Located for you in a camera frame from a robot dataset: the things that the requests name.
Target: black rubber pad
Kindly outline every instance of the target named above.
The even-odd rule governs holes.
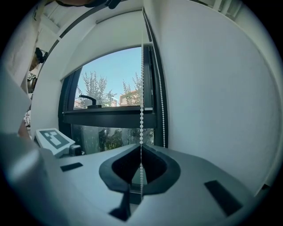
[[[209,181],[204,185],[227,216],[241,209],[242,205],[218,181]]]
[[[60,166],[60,167],[61,167],[61,170],[63,172],[65,172],[65,171],[76,169],[76,168],[81,167],[81,166],[83,166],[83,164],[76,162],[76,163],[73,163],[73,164],[70,164],[70,165],[65,165],[65,166]]]

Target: white panel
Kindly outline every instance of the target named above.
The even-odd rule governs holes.
[[[281,105],[283,105],[283,63],[280,58],[279,52],[270,37],[269,33],[259,21],[259,19],[254,15],[254,13],[245,5],[241,7],[241,10],[238,13],[238,16],[235,19],[235,22],[244,30],[244,32],[254,41],[258,49],[264,55],[266,61],[268,62],[271,71],[275,77],[276,83],[278,85],[278,91],[281,97]],[[279,167],[282,165],[283,152],[282,141],[283,133],[281,133],[280,141],[278,147],[278,155],[275,158],[273,169],[270,172],[270,177],[265,182],[268,185],[271,185]]]
[[[233,21],[203,5],[146,0],[145,11],[161,50],[169,148],[207,159],[255,194],[281,128],[277,87],[263,56]]]
[[[92,8],[87,7],[71,7],[68,13],[66,13],[59,21],[58,26],[63,28],[65,25],[67,27],[73,23],[76,19],[82,16],[87,11],[91,10]]]
[[[59,4],[57,2],[51,2],[48,5],[44,7],[44,15],[46,15],[48,18],[54,13],[54,10],[59,7]]]
[[[0,132],[17,134],[31,100],[16,84],[2,63],[0,75]]]
[[[48,52],[56,40],[56,37],[52,35],[50,31],[42,28],[38,36],[36,47]]]
[[[215,0],[215,3],[213,5],[213,9],[218,11],[219,8],[220,8],[221,2],[222,2],[222,0]]]
[[[60,30],[60,28],[44,14],[41,15],[40,24],[55,34],[57,34]]]
[[[224,5],[223,5],[223,9],[221,10],[221,13],[226,15],[230,5],[231,5],[232,0],[226,0]]]
[[[98,23],[76,48],[63,76],[105,54],[140,45],[142,26],[146,34],[141,11],[125,13]],[[144,42],[149,42],[146,35]]]
[[[70,11],[72,11],[73,7],[64,7],[58,6],[54,13],[51,15],[50,19],[55,23],[58,24],[65,15],[67,15]]]
[[[44,63],[32,100],[32,136],[36,129],[58,128],[58,104],[62,87],[59,78],[77,45],[94,25],[89,17],[81,21],[79,26],[75,26],[62,38]]]

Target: gray surface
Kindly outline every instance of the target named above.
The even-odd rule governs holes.
[[[4,150],[1,163],[12,187],[18,191],[28,209],[42,221],[60,225],[210,225],[226,218],[203,185],[218,180],[241,204],[250,204],[251,193],[238,180],[210,162],[161,147],[181,167],[178,181],[165,193],[145,196],[127,222],[110,216],[118,207],[122,194],[110,191],[99,176],[99,167],[133,144],[111,151],[56,159],[48,149],[39,149],[31,141],[1,139]],[[62,172],[60,166],[80,162],[84,166]]]
[[[106,159],[131,146],[133,145],[97,154],[57,159],[56,165],[82,163],[83,167],[64,172],[64,179],[72,183],[82,198],[87,199],[93,207],[107,213],[120,204],[122,194],[106,187],[99,176],[99,166]],[[154,148],[179,163],[181,176],[166,193],[145,196],[127,224],[199,226],[225,219],[225,213],[204,186],[205,182],[212,180],[218,180],[242,205],[253,199],[252,194],[238,180],[207,160],[161,147]]]
[[[130,203],[130,211],[131,214],[133,214],[135,212],[135,210],[137,209],[138,205],[137,204],[132,204]]]
[[[154,148],[179,163],[180,178],[166,193],[145,196],[128,223],[200,226],[225,219],[224,212],[203,184],[212,180],[218,180],[242,205],[253,200],[245,186],[212,163],[189,154]]]
[[[0,132],[17,133],[31,100],[0,61]]]
[[[122,225],[108,212],[119,206],[122,194],[110,191],[99,176],[99,166],[107,158],[123,151],[101,152],[85,156],[55,159],[49,150],[42,149],[47,174],[57,198],[68,215],[70,225]],[[60,166],[80,162],[84,166],[62,172]]]

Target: white roller blind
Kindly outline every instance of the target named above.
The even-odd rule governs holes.
[[[62,79],[94,59],[140,45],[142,29],[147,34],[141,11],[121,14],[98,23],[75,49]],[[148,43],[148,35],[144,37],[144,43]]]

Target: building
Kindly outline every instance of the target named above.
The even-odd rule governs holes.
[[[75,100],[74,102],[74,108],[81,108],[84,109],[84,107],[81,105],[81,101]]]
[[[111,101],[111,107],[117,107],[117,100]]]
[[[131,105],[130,103],[127,103],[127,99],[126,99],[127,95],[128,94],[123,94],[123,95],[120,96],[120,106],[130,106]],[[133,100],[135,100],[139,97],[137,90],[131,91],[130,95],[132,95]]]

